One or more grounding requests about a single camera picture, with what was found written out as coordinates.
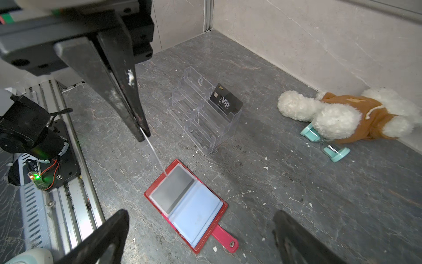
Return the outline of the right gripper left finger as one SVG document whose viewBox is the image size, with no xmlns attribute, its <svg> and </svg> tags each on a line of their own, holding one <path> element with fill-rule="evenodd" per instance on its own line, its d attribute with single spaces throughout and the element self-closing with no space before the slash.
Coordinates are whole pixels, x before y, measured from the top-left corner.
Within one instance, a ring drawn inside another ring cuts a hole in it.
<svg viewBox="0 0 422 264">
<path fill-rule="evenodd" d="M 117 211 L 58 264 L 119 264 L 130 227 L 126 210 Z"/>
</svg>

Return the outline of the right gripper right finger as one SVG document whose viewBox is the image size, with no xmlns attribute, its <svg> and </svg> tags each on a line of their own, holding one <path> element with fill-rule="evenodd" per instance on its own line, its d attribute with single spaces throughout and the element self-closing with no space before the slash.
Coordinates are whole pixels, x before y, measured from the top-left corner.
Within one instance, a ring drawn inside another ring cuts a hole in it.
<svg viewBox="0 0 422 264">
<path fill-rule="evenodd" d="M 314 237 L 287 212 L 273 217 L 276 246 L 284 264 L 344 264 L 345 261 Z"/>
</svg>

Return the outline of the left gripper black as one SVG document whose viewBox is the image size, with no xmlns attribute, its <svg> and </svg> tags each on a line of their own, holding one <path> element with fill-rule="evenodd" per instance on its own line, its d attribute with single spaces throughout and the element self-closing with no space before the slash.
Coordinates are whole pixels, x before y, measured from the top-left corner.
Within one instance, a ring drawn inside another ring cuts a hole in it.
<svg viewBox="0 0 422 264">
<path fill-rule="evenodd" d="M 142 142 L 151 132 L 139 98 L 135 63 L 153 54 L 151 13 L 152 1 L 106 1 L 20 22 L 2 18 L 1 60 L 35 76 L 72 68 Z M 96 50 L 100 46 L 115 81 Z"/>
</svg>

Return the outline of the red leather card holder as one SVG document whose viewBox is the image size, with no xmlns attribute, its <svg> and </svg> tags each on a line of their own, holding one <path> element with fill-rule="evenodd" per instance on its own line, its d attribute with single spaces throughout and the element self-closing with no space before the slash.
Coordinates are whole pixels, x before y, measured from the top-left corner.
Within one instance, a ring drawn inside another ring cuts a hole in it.
<svg viewBox="0 0 422 264">
<path fill-rule="evenodd" d="M 183 239 L 189 248 L 199 254 L 210 236 L 213 236 L 228 252 L 235 253 L 239 243 L 231 234 L 224 230 L 219 221 L 228 208 L 228 204 L 212 189 L 204 184 L 180 160 L 175 159 L 167 168 L 167 174 L 177 164 L 183 165 L 195 178 L 196 182 L 182 198 L 171 214 L 166 216 L 151 201 L 149 195 L 164 179 L 162 173 L 144 192 L 145 198 L 156 208 L 174 231 Z"/>
</svg>

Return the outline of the black VIP credit card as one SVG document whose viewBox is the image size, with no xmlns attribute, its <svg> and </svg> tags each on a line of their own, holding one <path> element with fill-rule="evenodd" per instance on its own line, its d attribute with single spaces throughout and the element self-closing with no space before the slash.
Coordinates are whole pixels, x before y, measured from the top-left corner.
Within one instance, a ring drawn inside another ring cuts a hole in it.
<svg viewBox="0 0 422 264">
<path fill-rule="evenodd" d="M 214 91 L 211 93 L 209 102 L 221 110 L 226 116 L 230 114 L 236 115 L 244 105 L 238 97 L 220 83 L 216 85 Z"/>
</svg>

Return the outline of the clear acrylic organizer tray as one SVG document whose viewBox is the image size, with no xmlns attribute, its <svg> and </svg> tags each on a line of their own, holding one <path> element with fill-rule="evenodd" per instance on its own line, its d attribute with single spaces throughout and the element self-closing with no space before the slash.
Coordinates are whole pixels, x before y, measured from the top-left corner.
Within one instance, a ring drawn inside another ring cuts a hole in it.
<svg viewBox="0 0 422 264">
<path fill-rule="evenodd" d="M 242 113 L 227 116 L 209 102 L 215 87 L 188 67 L 168 99 L 168 111 L 205 156 L 235 134 Z"/>
</svg>

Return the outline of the grey card in holder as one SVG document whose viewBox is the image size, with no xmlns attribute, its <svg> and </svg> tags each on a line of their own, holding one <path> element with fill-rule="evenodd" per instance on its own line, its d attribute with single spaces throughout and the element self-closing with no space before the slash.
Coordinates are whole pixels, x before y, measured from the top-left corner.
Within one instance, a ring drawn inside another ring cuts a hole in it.
<svg viewBox="0 0 422 264">
<path fill-rule="evenodd" d="M 152 191 L 149 198 L 162 213 L 168 216 L 195 182 L 196 178 L 178 163 Z"/>
</svg>

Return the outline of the white round timer device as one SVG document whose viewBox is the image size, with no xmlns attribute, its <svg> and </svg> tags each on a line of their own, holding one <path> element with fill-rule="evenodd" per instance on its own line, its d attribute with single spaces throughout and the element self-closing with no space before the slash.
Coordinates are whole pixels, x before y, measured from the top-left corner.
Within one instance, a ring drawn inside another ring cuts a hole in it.
<svg viewBox="0 0 422 264">
<path fill-rule="evenodd" d="M 44 248 L 34 248 L 21 253 L 5 264 L 53 264 L 52 253 Z"/>
</svg>

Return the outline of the teal small dumbbell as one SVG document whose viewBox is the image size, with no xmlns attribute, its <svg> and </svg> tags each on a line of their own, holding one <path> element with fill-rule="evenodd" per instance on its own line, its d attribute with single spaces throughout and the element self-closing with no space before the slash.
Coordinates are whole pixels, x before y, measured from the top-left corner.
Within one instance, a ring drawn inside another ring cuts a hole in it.
<svg viewBox="0 0 422 264">
<path fill-rule="evenodd" d="M 321 151 L 328 157 L 332 162 L 338 162 L 345 158 L 349 153 L 350 149 L 329 141 L 323 138 L 313 127 L 312 123 L 308 124 L 301 132 L 300 135 L 307 138 L 309 141 L 318 143 Z"/>
</svg>

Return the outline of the white teddy bear orange shirt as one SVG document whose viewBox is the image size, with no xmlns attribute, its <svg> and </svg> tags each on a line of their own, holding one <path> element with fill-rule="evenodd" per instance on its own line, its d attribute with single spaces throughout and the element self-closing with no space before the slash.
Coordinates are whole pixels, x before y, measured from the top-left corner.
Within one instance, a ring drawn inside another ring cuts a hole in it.
<svg viewBox="0 0 422 264">
<path fill-rule="evenodd" d="M 387 88 L 367 89 L 360 96 L 320 92 L 315 98 L 285 91 L 278 110 L 285 117 L 311 123 L 321 137 L 340 144 L 399 139 L 422 125 L 421 108 Z"/>
</svg>

